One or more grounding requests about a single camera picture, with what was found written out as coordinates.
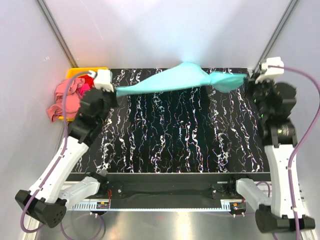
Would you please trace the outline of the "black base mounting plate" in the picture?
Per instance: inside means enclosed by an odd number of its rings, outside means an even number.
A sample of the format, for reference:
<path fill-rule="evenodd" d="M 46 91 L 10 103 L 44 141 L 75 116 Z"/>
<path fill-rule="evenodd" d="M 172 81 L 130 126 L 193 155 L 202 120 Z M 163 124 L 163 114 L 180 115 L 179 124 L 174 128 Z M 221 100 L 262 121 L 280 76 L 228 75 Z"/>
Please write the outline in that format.
<path fill-rule="evenodd" d="M 70 174 L 62 189 L 80 182 L 87 174 Z M 107 194 L 112 201 L 125 203 L 166 203 L 208 206 L 221 199 L 242 200 L 236 180 L 249 178 L 257 182 L 271 180 L 269 173 L 106 173 Z M 86 199 L 105 199 L 89 196 Z"/>

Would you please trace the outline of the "magenta t-shirt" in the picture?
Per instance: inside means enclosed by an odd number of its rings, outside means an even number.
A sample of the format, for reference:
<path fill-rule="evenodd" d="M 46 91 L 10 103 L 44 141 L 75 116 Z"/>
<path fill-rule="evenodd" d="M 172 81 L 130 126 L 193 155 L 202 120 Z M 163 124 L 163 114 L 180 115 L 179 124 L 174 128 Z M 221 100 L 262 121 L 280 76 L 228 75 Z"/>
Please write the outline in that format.
<path fill-rule="evenodd" d="M 77 89 L 77 92 L 79 94 L 79 98 L 82 99 L 87 91 L 91 89 L 90 85 L 88 83 L 84 83 L 81 87 Z"/>

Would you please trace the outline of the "yellow plastic bin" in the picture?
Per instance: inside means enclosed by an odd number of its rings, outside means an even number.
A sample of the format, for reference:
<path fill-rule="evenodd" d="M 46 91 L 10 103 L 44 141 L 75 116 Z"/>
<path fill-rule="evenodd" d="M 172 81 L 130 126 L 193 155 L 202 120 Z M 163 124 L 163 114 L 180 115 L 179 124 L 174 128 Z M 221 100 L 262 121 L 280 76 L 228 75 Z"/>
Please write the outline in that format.
<path fill-rule="evenodd" d="M 104 70 L 108 70 L 107 67 L 81 67 L 81 68 L 70 68 L 68 71 L 67 71 L 67 74 L 65 76 L 65 80 L 66 79 L 71 79 L 73 76 L 79 74 L 79 73 L 82 73 L 82 72 L 89 72 L 89 70 L 92 70 L 94 72 L 96 72 L 98 69 L 104 69 Z M 85 75 L 88 75 L 88 74 L 81 74 L 79 75 L 77 78 L 82 78 L 82 76 L 85 76 Z M 63 121 L 64 120 L 64 117 L 63 116 L 60 116 L 58 118 L 58 120 L 60 121 Z"/>

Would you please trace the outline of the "left aluminium frame post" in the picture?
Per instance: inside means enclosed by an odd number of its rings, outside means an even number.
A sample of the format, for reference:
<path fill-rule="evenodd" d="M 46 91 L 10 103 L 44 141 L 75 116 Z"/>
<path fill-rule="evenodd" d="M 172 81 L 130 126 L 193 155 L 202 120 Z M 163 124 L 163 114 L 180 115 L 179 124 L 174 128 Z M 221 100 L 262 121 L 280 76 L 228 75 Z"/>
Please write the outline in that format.
<path fill-rule="evenodd" d="M 55 21 L 53 14 L 51 13 L 47 3 L 45 0 L 35 0 L 40 11 L 42 12 L 49 28 L 51 29 L 55 39 L 57 40 L 62 52 L 64 53 L 66 59 L 68 60 L 70 66 L 72 68 L 77 68 L 78 64 L 76 59 L 74 58 L 70 48 L 67 45 L 65 38 L 63 37 L 58 24 Z"/>

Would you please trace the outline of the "red t-shirt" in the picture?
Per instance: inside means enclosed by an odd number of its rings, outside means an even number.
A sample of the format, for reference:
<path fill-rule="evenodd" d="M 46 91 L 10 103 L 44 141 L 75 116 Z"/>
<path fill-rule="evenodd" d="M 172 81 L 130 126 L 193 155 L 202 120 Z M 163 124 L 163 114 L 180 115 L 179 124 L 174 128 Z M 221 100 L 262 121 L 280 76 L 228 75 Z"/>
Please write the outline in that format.
<path fill-rule="evenodd" d="M 94 86 L 94 78 L 90 77 L 89 75 L 84 75 L 82 76 L 84 79 L 85 83 L 89 85 L 90 88 Z"/>

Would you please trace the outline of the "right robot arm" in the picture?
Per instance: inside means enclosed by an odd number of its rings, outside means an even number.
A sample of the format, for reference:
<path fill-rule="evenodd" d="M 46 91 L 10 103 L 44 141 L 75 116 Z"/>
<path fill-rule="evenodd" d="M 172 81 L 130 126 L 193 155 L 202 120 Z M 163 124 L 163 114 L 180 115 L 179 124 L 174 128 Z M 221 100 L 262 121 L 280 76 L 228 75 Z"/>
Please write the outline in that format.
<path fill-rule="evenodd" d="M 296 89 L 284 82 L 253 78 L 245 82 L 245 95 L 253 100 L 259 115 L 258 132 L 270 169 L 271 197 L 252 179 L 238 178 L 235 190 L 255 211 L 262 233 L 313 230 L 315 220 L 308 216 L 300 196 L 296 158 L 296 129 L 289 116 L 296 105 Z"/>

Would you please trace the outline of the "aluminium frame post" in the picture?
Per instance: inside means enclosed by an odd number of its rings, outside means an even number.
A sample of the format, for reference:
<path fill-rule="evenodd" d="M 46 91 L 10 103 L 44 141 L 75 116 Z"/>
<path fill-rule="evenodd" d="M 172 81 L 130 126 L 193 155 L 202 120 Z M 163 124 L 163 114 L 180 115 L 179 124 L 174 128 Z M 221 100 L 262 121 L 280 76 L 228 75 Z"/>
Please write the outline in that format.
<path fill-rule="evenodd" d="M 253 71 L 256 71 L 259 68 L 260 62 L 262 62 L 263 60 L 265 60 L 268 57 L 268 55 L 270 54 L 270 52 L 274 48 L 279 36 L 283 32 L 286 24 L 288 23 L 290 17 L 294 13 L 299 2 L 300 2 L 300 0 L 290 0 L 289 1 L 285 11 L 283 12 L 278 24 L 275 27 L 270 39 L 268 40 L 264 50 L 262 51 L 262 54 L 260 55 L 256 65 L 252 69 Z"/>
<path fill-rule="evenodd" d="M 47 3 L 45 0 L 35 0 L 40 11 L 42 12 L 49 28 L 51 29 L 55 39 L 57 40 L 62 52 L 64 53 L 66 59 L 68 60 L 70 66 L 72 68 L 77 68 L 78 64 L 76 59 L 74 58 L 70 48 L 67 45 L 65 38 L 63 37 L 58 24 L 55 21 L 53 14 L 51 13 Z"/>

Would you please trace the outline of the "salmon pink t-shirt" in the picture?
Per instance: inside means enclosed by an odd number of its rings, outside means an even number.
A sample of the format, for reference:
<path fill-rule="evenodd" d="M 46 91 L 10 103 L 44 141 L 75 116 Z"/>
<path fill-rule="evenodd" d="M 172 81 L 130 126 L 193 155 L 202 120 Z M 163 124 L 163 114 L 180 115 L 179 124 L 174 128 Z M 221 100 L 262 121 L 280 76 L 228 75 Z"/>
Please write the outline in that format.
<path fill-rule="evenodd" d="M 55 89 L 55 103 L 46 110 L 51 122 L 55 122 L 59 119 L 59 117 L 63 116 L 63 97 L 69 81 L 69 78 L 63 80 Z M 79 89 L 84 84 L 85 80 L 83 78 L 76 78 L 72 81 L 69 89 L 67 90 L 65 97 L 65 113 L 68 121 L 73 120 L 78 112 L 80 101 L 82 99 L 82 95 L 80 94 Z"/>

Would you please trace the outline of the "right aluminium frame post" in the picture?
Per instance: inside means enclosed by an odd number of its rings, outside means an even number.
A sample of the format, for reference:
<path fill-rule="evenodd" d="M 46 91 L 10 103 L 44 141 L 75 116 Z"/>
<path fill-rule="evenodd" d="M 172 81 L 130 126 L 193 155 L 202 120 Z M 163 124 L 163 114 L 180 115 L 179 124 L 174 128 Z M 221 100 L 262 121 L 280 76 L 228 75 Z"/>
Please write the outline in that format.
<path fill-rule="evenodd" d="M 299 2 L 300 2 L 300 0 L 290 0 L 289 1 L 285 11 L 283 12 L 278 24 L 275 27 L 270 39 L 268 40 L 264 50 L 262 51 L 262 54 L 260 55 L 256 65 L 252 69 L 253 71 L 256 71 L 259 68 L 260 62 L 262 62 L 263 60 L 265 60 L 268 57 L 268 55 L 270 54 L 270 52 L 274 48 L 279 36 L 283 32 L 286 24 L 288 23 L 290 17 L 294 13 Z"/>

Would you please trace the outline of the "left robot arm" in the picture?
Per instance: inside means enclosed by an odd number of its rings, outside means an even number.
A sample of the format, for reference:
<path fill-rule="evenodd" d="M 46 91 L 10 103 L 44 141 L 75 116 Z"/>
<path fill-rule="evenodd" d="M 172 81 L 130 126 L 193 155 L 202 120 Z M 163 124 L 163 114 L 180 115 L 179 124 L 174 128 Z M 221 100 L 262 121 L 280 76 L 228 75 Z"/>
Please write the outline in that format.
<path fill-rule="evenodd" d="M 117 105 L 115 90 L 93 88 L 84 94 L 76 117 L 67 126 L 67 135 L 50 164 L 28 190 L 21 189 L 15 195 L 22 209 L 22 228 L 25 215 L 55 228 L 75 204 L 90 196 L 101 198 L 107 194 L 109 182 L 104 173 L 90 172 L 71 187 L 62 187 L 75 164 L 102 132 L 109 111 Z"/>

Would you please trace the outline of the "teal t-shirt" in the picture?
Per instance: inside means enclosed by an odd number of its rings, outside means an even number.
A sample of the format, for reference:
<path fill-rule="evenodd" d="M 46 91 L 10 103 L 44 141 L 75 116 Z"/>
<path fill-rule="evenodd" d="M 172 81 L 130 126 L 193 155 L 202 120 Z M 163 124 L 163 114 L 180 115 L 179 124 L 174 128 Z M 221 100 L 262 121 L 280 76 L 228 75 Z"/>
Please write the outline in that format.
<path fill-rule="evenodd" d="M 222 93 L 236 90 L 245 82 L 245 73 L 227 73 L 214 71 L 206 73 L 202 68 L 190 62 L 183 62 L 173 68 L 154 74 L 131 86 L 116 87 L 116 96 L 152 94 L 212 86 Z"/>

